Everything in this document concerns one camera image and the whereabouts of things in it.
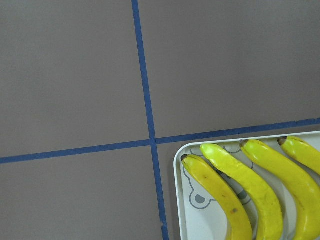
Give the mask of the yellow banana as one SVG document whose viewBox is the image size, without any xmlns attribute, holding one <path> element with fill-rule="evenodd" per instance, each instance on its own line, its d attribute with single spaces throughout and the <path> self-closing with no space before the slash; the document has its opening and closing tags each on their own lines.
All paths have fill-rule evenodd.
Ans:
<svg viewBox="0 0 320 240">
<path fill-rule="evenodd" d="M 295 136 L 284 136 L 277 139 L 280 148 L 292 159 L 320 173 L 320 151 L 306 141 Z"/>
<path fill-rule="evenodd" d="M 246 191 L 257 210 L 257 240 L 279 240 L 284 231 L 283 212 L 272 187 L 254 170 L 213 143 L 200 145 L 203 156 Z"/>
<path fill-rule="evenodd" d="M 320 236 L 320 187 L 311 175 L 260 140 L 241 140 L 239 146 L 253 163 L 275 175 L 293 197 L 296 208 L 293 239 L 317 239 Z"/>
<path fill-rule="evenodd" d="M 251 240 L 253 229 L 249 216 L 233 189 L 201 157 L 193 154 L 181 156 L 184 169 L 220 205 L 227 218 L 227 240 Z"/>
</svg>

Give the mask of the white bear tray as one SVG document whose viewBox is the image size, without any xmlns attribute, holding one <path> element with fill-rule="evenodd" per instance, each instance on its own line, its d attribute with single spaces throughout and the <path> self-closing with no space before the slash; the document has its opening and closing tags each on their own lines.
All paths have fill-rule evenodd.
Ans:
<svg viewBox="0 0 320 240">
<path fill-rule="evenodd" d="M 241 137 L 206 142 L 200 141 L 189 143 L 181 147 L 173 160 L 181 240 L 225 240 L 228 229 L 227 217 L 219 203 L 198 182 L 196 182 L 193 177 L 191 177 L 182 165 L 181 156 L 185 154 L 197 155 L 206 160 L 200 151 L 200 145 L 203 143 L 220 145 L 236 159 L 259 174 L 273 188 L 279 198 L 283 212 L 283 233 L 280 240 L 292 240 L 296 232 L 297 220 L 297 212 L 293 197 L 277 177 L 255 163 L 252 163 L 241 151 L 239 146 L 241 139 L 257 139 L 282 155 L 285 155 L 277 141 L 278 138 L 285 136 L 297 136 L 320 151 L 320 131 Z M 218 170 L 217 172 L 234 190 L 243 204 L 250 219 L 253 240 L 255 240 L 258 226 L 258 214 L 253 200 L 251 200 L 250 196 L 239 183 L 229 178 L 224 173 L 221 173 Z"/>
</svg>

